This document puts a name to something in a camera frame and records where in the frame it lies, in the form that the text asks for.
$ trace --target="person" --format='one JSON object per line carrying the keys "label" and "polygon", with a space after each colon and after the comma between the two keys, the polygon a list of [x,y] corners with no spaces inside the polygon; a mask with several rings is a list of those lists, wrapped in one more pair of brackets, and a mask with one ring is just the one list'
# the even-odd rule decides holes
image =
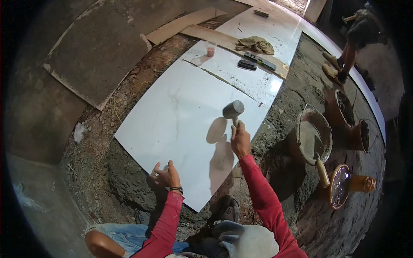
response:
{"label": "person", "polygon": [[[149,175],[158,186],[171,189],[150,238],[145,237],[147,226],[144,225],[98,224],[85,233],[90,252],[98,258],[307,257],[284,220],[277,195],[251,155],[250,140],[241,121],[237,127],[232,126],[231,147],[239,159],[252,206],[261,218],[262,226],[238,224],[237,216],[228,216],[231,212],[226,212],[222,217],[224,220],[214,222],[213,237],[204,238],[199,245],[192,248],[188,243],[175,241],[184,197],[178,172],[170,160],[168,171],[160,170],[158,162],[154,168],[158,175]],[[236,210],[236,206],[232,203],[227,211]]]}
{"label": "person", "polygon": [[347,80],[350,69],[356,62],[357,52],[368,44],[382,43],[390,47],[384,26],[380,23],[377,12],[375,12],[367,2],[366,8],[356,12],[356,20],[347,32],[347,43],[343,53],[339,58],[323,52],[324,58],[327,59],[334,69],[327,64],[323,65],[323,71],[326,76],[334,83],[343,87]]}

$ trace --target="denim shorts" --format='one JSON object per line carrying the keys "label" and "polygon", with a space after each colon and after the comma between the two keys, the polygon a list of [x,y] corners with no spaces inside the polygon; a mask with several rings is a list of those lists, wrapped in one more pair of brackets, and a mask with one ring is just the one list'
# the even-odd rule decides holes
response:
{"label": "denim shorts", "polygon": [[[88,228],[85,232],[97,230],[111,239],[113,239],[118,245],[125,249],[123,258],[129,258],[136,252],[138,252],[148,238],[145,236],[148,226],[142,224],[96,224]],[[175,242],[173,244],[173,253],[182,253],[189,250],[189,244],[186,242]]]}

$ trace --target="white debris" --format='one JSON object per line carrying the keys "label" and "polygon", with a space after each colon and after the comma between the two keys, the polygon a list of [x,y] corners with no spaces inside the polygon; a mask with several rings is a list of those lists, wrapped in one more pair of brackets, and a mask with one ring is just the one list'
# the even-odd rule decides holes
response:
{"label": "white debris", "polygon": [[34,201],[33,199],[30,199],[29,197],[24,196],[22,184],[13,185],[13,189],[14,189],[14,194],[16,195],[17,200],[19,201],[19,204],[21,206],[27,206],[37,211],[46,211],[42,206],[38,205],[36,201]]}
{"label": "white debris", "polygon": [[80,143],[80,141],[83,139],[83,133],[87,131],[85,126],[83,125],[84,123],[77,123],[75,126],[75,132],[73,134],[73,138],[75,139],[75,142],[77,144]]}

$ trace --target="trowel handle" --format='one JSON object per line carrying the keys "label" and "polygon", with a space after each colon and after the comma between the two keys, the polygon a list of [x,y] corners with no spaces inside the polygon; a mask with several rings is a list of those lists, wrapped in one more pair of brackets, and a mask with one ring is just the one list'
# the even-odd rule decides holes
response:
{"label": "trowel handle", "polygon": [[233,124],[235,125],[235,127],[237,127],[238,126],[238,116],[234,116],[233,117]]}
{"label": "trowel handle", "polygon": [[327,171],[325,170],[324,163],[317,159],[316,161],[318,175],[320,176],[320,183],[322,188],[326,188],[330,185],[330,180],[328,179]]}

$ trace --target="red long sleeve shirt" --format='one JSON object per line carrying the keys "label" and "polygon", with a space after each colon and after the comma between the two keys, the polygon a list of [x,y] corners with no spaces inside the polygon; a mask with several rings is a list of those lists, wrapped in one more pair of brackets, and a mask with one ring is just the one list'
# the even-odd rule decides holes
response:
{"label": "red long sleeve shirt", "polygon": [[[274,233],[274,238],[280,247],[280,251],[274,257],[307,257],[306,253],[298,247],[297,240],[284,220],[281,203],[252,155],[242,158],[240,165],[248,184],[252,206],[260,216],[262,226]],[[169,192],[164,210],[151,237],[144,242],[139,252],[131,256],[132,258],[164,258],[172,253],[183,200],[184,197],[180,194]]]}

